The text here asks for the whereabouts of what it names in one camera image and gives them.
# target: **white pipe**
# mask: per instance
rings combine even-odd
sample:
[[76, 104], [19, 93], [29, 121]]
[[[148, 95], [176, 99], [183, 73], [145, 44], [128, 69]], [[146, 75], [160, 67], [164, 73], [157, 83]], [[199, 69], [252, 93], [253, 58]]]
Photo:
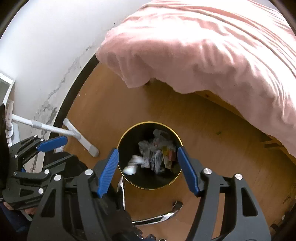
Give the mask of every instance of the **white pipe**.
[[[34, 125], [33, 125], [33, 123], [32, 123], [31, 120], [28, 120], [26, 118], [20, 117], [18, 115], [12, 114], [12, 119], [14, 121], [16, 121], [16, 122], [20, 122], [20, 123], [23, 123], [25, 125], [34, 127]], [[59, 133], [59, 134], [66, 135], [66, 136], [75, 137], [75, 138], [79, 138], [80, 137], [80, 136], [78, 136], [79, 135], [78, 133], [74, 133], [73, 131], [64, 130], [64, 129], [57, 128], [57, 127], [50, 126], [50, 125], [46, 125], [46, 124], [43, 124], [43, 123], [41, 123], [41, 129], [42, 130], [46, 130], [46, 131], [51, 131], [51, 132], [54, 132], [54, 133]]]

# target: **silver pin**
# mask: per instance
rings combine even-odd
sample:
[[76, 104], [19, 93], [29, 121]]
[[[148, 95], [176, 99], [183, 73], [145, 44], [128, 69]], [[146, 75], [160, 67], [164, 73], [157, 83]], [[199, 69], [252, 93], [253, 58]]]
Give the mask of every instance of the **silver pin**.
[[241, 180], [241, 179], [242, 179], [242, 175], [239, 174], [239, 173], [237, 173], [237, 174], [235, 174], [235, 178], [236, 178], [237, 180]]
[[39, 189], [38, 189], [38, 193], [39, 193], [39, 194], [43, 194], [43, 193], [44, 193], [43, 188], [39, 188]]
[[92, 169], [87, 169], [87, 170], [84, 171], [84, 174], [89, 176], [89, 175], [93, 174], [93, 172], [94, 171]]
[[57, 175], [54, 176], [54, 180], [55, 180], [55, 181], [59, 181], [59, 180], [61, 180], [61, 179], [62, 179], [62, 176], [59, 175], [59, 174], [57, 174]]
[[212, 173], [212, 170], [210, 168], [205, 168], [204, 173], [210, 175]]

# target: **wooden floor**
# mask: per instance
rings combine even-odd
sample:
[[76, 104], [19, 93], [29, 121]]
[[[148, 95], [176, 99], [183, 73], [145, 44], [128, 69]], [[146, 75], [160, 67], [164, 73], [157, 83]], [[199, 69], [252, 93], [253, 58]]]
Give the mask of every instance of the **wooden floor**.
[[[283, 201], [296, 182], [296, 166], [282, 152], [264, 149], [260, 143], [262, 133], [247, 121], [196, 94], [179, 94], [158, 81], [128, 89], [117, 75], [99, 64], [76, 97], [68, 118], [100, 150], [99, 158], [93, 158], [77, 140], [69, 139], [65, 150], [76, 154], [90, 168], [107, 157], [130, 126], [157, 121], [171, 127], [188, 153], [205, 167], [228, 177], [241, 173], [268, 225], [279, 222], [292, 205], [292, 199]], [[117, 170], [112, 180], [114, 187], [119, 178]], [[157, 239], [185, 240], [199, 200], [188, 190], [183, 175], [170, 186], [154, 191], [128, 183], [126, 194], [127, 211], [133, 220], [162, 214], [171, 210], [174, 200], [182, 201], [183, 208], [174, 218], [141, 230]], [[214, 237], [219, 235], [223, 202], [221, 196]]]

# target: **blue rubber pad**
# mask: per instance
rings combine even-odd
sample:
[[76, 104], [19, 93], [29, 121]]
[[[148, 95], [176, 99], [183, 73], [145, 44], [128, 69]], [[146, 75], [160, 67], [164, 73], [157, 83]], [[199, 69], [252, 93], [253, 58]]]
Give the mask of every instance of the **blue rubber pad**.
[[105, 193], [107, 193], [107, 191], [109, 189], [114, 172], [117, 168], [118, 161], [119, 161], [119, 153], [118, 153], [117, 149], [114, 149], [113, 153], [110, 155], [108, 163], [106, 164], [106, 166], [99, 178], [99, 188], [97, 190], [97, 194], [100, 198]]
[[197, 176], [195, 171], [192, 168], [192, 165], [190, 163], [190, 160], [186, 153], [184, 152], [182, 147], [178, 148], [178, 162], [181, 166], [181, 169], [183, 171], [184, 177], [186, 179], [187, 185], [189, 187], [189, 190], [194, 193], [194, 195], [197, 195], [199, 193], [198, 183], [197, 183]]
[[64, 146], [67, 143], [68, 143], [68, 138], [65, 136], [52, 138], [40, 143], [40, 145], [37, 146], [37, 151], [48, 152], [48, 151], [54, 150], [55, 148]]

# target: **pink blanket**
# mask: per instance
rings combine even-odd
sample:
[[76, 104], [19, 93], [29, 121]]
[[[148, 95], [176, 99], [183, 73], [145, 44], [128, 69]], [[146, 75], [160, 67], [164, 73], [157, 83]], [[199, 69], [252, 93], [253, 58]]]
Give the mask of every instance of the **pink blanket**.
[[99, 61], [129, 88], [210, 90], [296, 157], [296, 37], [251, 0], [155, 0], [111, 29]]

